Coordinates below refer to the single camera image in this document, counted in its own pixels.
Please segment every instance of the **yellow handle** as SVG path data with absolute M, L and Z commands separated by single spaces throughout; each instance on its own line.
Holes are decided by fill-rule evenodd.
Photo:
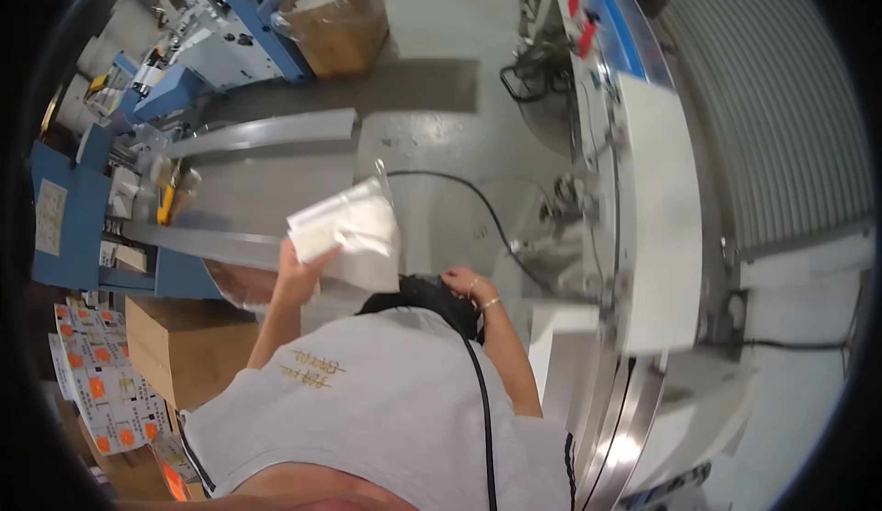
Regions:
M 175 197 L 175 189 L 170 184 L 166 184 L 165 191 L 162 192 L 162 204 L 156 209 L 156 223 L 160 226 L 169 225 L 169 212 L 171 211 L 171 201 Z

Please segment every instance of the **gray t-shirt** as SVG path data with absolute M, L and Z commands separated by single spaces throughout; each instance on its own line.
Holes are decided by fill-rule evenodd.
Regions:
M 499 509 L 571 508 L 571 437 L 515 417 L 473 343 L 491 407 Z M 433 312 L 332 321 L 244 369 L 189 414 L 188 454 L 213 497 L 264 468 L 314 463 L 356 475 L 423 511 L 487 508 L 484 421 L 462 339 Z

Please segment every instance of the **white machine panel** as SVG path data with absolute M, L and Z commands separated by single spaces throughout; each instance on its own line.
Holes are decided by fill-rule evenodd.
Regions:
M 621 269 L 617 342 L 629 356 L 690 348 L 701 293 L 701 205 L 689 131 L 671 90 L 619 74 Z
M 240 35 L 250 37 L 250 45 L 239 44 Z M 238 17 L 230 15 L 219 31 L 202 29 L 181 46 L 173 63 L 196 71 L 216 90 L 229 90 L 281 76 L 266 50 L 253 38 Z

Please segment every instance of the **yellow tool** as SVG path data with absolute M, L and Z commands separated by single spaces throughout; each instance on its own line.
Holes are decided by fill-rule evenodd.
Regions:
M 177 179 L 181 175 L 181 159 L 177 163 L 172 163 L 171 159 L 165 156 L 157 156 L 153 160 L 150 169 L 150 180 L 158 187 L 162 188 L 160 194 L 160 205 L 156 209 L 156 223 L 160 226 L 169 225 L 171 219 L 171 203 L 175 199 L 175 185 Z
M 166 184 L 162 190 L 162 201 L 160 207 L 156 209 L 156 223 L 160 226 L 168 226 L 171 212 L 171 203 L 175 199 L 175 187 Z

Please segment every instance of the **woman's hand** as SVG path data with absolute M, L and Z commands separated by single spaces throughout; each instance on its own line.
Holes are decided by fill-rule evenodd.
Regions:
M 272 290 L 272 302 L 302 307 L 312 297 L 322 270 L 339 253 L 340 247 L 335 247 L 304 264 L 297 260 L 291 240 L 284 238 L 279 251 L 279 276 Z
M 479 307 L 499 296 L 496 286 L 489 279 L 464 266 L 442 272 L 441 279 L 458 296 L 472 299 Z

